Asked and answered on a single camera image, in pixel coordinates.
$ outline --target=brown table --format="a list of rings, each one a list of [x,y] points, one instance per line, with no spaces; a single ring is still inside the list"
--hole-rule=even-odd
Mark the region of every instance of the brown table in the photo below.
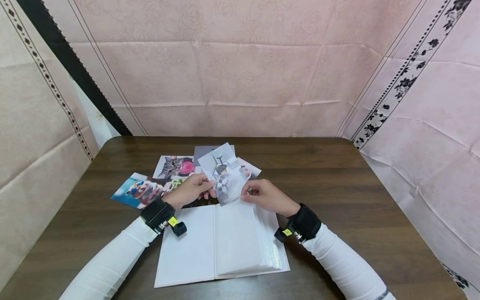
[[[108,141],[0,299],[57,299],[82,267],[138,216],[137,210],[109,199],[133,172],[151,175],[160,155],[193,155],[195,145],[224,142],[261,168],[260,178],[315,211],[370,263],[397,299],[464,299],[349,141],[162,137]],[[154,289],[160,245],[157,239],[145,250],[116,299],[343,299],[326,271],[294,239],[286,242],[290,272]]]

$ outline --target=cat photo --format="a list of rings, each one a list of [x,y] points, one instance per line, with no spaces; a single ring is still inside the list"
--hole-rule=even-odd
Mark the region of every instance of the cat photo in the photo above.
[[[230,172],[214,174],[214,190],[220,205],[225,205],[240,198],[241,190],[248,180],[254,180],[262,172],[257,167],[237,158],[240,166]]]
[[[240,167],[237,157],[228,143],[205,154],[198,159],[198,162],[208,180],[212,180],[214,175],[230,173]]]
[[[214,190],[216,198],[221,205],[228,204],[240,198],[241,189],[247,182],[247,178],[241,172],[223,173],[214,175]]]
[[[201,173],[201,168],[193,165],[192,156],[161,156],[153,178],[184,179],[199,173]]]

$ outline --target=wrist strap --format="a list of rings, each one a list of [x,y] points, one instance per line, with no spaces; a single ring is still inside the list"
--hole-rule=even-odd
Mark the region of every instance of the wrist strap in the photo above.
[[[322,222],[317,215],[305,204],[300,203],[300,210],[288,218],[286,228],[277,229],[275,237],[283,243],[287,236],[295,235],[300,243],[304,243],[313,239],[321,226]]]
[[[147,205],[140,213],[140,216],[151,229],[161,233],[165,227],[170,225],[177,237],[187,232],[187,226],[178,222],[174,216],[175,209],[162,199],[156,199]]]

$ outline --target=floral pattern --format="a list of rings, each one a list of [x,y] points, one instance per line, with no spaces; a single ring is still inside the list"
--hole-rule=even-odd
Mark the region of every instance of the floral pattern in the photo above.
[[[470,299],[469,296],[476,295],[480,296],[480,291],[472,285],[468,280],[463,278],[460,274],[455,272],[454,270],[450,269],[448,266],[446,266],[444,263],[440,262],[442,266],[444,267],[445,271],[447,271],[448,275],[455,281],[456,285],[462,290],[462,292],[467,295],[467,297]]]
[[[412,54],[398,71],[398,75],[391,81],[384,93],[379,96],[374,107],[351,137],[350,140],[357,149],[360,150],[371,139],[412,88],[428,61],[450,33],[470,2],[471,0],[443,2],[439,13],[427,27]]]

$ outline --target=person's left hand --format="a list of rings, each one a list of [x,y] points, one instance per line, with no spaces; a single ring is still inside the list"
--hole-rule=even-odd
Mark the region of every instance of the person's left hand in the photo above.
[[[204,197],[208,199],[209,195],[216,197],[213,185],[215,181],[208,181],[205,174],[194,174],[187,178],[182,184],[171,193],[163,197],[163,201],[170,204],[175,210],[193,202],[195,199]]]

